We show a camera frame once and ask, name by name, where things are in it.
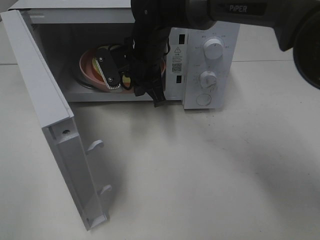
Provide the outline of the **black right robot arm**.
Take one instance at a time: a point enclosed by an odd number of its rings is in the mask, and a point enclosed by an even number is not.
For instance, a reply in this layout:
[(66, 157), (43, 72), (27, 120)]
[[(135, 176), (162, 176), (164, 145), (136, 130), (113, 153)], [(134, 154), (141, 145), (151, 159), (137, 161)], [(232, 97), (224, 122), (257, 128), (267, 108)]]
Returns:
[(133, 0), (127, 38), (130, 88), (147, 94), (154, 106), (166, 98), (160, 62), (172, 28), (207, 30), (216, 22), (269, 27), (280, 50), (293, 50), (300, 75), (320, 86), (320, 3), (317, 0)]

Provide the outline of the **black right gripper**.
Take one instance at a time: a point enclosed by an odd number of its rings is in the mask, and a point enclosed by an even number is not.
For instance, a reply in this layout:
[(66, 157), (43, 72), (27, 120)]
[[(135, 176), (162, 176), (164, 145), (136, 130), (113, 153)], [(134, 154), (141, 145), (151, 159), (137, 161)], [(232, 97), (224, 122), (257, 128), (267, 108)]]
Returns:
[(166, 54), (169, 35), (169, 27), (147, 27), (135, 23), (131, 37), (124, 44), (130, 47), (131, 76), (152, 98), (154, 107), (166, 103), (161, 62)]

